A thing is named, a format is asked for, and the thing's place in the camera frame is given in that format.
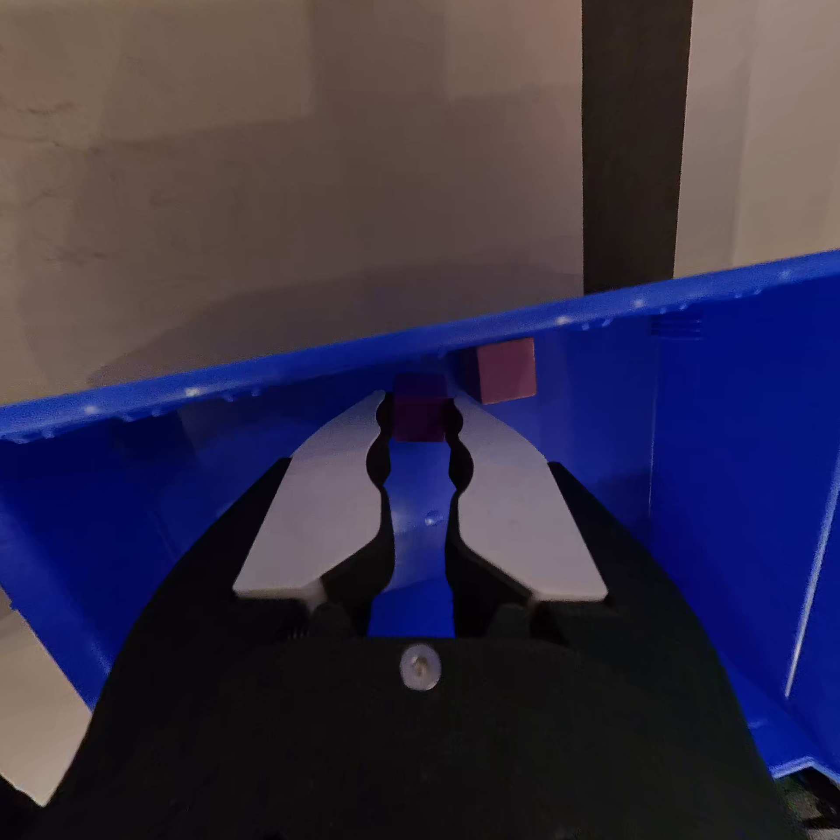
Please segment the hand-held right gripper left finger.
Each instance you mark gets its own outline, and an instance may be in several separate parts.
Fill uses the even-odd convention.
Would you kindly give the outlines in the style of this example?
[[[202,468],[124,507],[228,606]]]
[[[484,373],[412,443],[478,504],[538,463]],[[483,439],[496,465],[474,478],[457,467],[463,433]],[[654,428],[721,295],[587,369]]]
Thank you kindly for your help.
[[[236,596],[342,607],[368,627],[396,566],[392,397],[374,391],[294,452],[234,583]]]

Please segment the purple cube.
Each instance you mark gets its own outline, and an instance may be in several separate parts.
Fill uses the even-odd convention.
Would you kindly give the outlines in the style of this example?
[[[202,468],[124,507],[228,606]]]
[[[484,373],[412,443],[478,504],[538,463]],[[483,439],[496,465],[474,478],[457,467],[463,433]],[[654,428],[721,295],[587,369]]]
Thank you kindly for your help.
[[[537,395],[533,338],[482,344],[458,352],[459,383],[481,405]]]
[[[445,441],[449,393],[444,374],[398,374],[392,395],[392,438],[396,442],[436,444]]]

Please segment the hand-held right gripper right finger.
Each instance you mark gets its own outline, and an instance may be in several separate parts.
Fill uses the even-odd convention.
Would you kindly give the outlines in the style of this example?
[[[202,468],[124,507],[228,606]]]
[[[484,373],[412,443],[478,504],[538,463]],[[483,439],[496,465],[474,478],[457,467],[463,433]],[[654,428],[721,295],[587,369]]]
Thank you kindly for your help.
[[[467,395],[447,408],[445,574],[456,632],[559,632],[608,616],[608,588],[548,460]]]

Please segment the blue plastic bin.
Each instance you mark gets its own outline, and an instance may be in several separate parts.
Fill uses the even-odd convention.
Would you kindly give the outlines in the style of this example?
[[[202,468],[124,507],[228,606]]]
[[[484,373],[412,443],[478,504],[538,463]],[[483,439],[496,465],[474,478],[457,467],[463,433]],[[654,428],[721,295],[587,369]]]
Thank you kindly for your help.
[[[2,588],[93,707],[182,554],[396,375],[534,338],[492,406],[660,562],[775,777],[838,779],[838,250],[2,406]]]

